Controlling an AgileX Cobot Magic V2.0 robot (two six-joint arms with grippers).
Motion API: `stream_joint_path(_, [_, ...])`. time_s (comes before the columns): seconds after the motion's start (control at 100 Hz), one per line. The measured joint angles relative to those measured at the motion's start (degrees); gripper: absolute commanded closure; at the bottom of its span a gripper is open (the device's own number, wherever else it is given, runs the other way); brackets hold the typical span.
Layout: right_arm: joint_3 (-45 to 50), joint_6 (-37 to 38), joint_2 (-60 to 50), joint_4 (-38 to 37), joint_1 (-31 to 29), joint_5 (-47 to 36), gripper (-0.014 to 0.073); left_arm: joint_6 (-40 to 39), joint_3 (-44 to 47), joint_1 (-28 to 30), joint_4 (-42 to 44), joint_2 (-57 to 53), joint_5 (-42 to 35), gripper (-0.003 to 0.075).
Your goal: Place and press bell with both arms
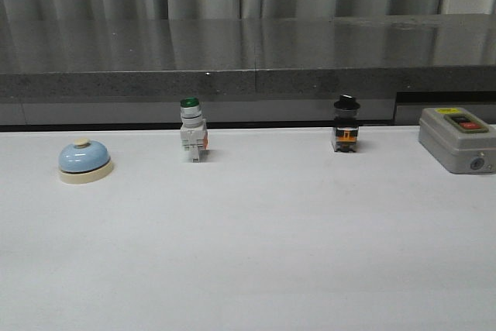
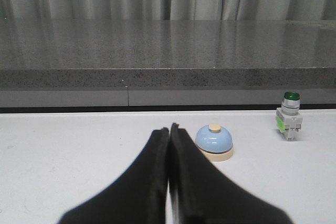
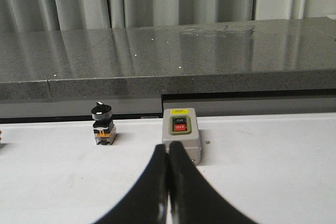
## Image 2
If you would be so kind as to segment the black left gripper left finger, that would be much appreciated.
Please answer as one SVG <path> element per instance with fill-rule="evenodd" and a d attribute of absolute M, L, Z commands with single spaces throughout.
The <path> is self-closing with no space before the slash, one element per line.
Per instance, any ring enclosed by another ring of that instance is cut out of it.
<path fill-rule="evenodd" d="M 169 131 L 154 130 L 134 162 L 102 192 L 60 223 L 165 223 Z"/>

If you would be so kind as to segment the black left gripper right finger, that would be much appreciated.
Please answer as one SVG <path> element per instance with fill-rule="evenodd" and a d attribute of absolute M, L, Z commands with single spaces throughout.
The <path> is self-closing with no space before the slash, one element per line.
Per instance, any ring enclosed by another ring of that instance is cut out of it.
<path fill-rule="evenodd" d="M 169 142 L 169 183 L 176 223 L 291 223 L 281 209 L 222 174 L 174 123 Z"/>

